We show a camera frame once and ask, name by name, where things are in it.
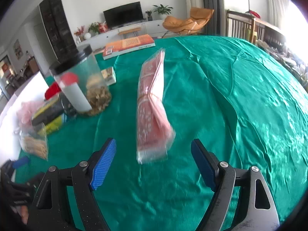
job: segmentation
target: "green satin fabric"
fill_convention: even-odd
[[[113,137],[117,153],[94,193],[111,230],[195,230],[213,195],[190,153],[191,141],[199,138],[233,167],[258,166],[284,221],[308,186],[306,91],[247,41],[189,36],[155,43],[107,61],[97,55],[101,69],[113,66],[116,72],[111,104],[100,115],[79,116],[48,136],[48,162],[31,157],[29,166],[18,169],[16,181],[51,165],[75,166]],[[163,104],[176,138],[166,159],[138,165],[138,77],[142,63],[159,48],[166,49]],[[238,189],[224,228],[232,222],[237,194]],[[83,229],[70,187],[69,196],[76,226]]]

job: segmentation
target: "silver bolt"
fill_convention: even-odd
[[[86,167],[88,165],[88,162],[87,161],[81,161],[80,163],[79,163],[79,166],[81,166],[81,167]]]
[[[229,166],[229,164],[228,164],[227,162],[225,162],[225,161],[222,161],[222,162],[220,163],[220,165],[221,165],[222,167],[228,167],[228,166]]]
[[[55,170],[56,170],[56,166],[50,166],[48,169],[49,172],[53,172]]]
[[[258,168],[257,166],[252,166],[252,167],[251,167],[251,170],[252,170],[253,172],[259,172],[259,168]]]

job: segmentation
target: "leather chair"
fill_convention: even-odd
[[[168,16],[163,23],[163,27],[168,30],[164,36],[168,32],[177,33],[179,35],[197,33],[207,24],[213,13],[213,9],[192,7],[190,9],[190,18],[185,20]]]

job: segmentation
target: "black tv screen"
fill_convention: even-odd
[[[104,11],[104,16],[109,28],[143,19],[140,2],[129,3],[106,10]]]

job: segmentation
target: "white vase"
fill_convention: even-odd
[[[85,33],[84,34],[84,39],[85,40],[89,40],[91,38],[91,34],[90,33]]]
[[[159,14],[161,20],[165,20],[167,16],[167,14]]]

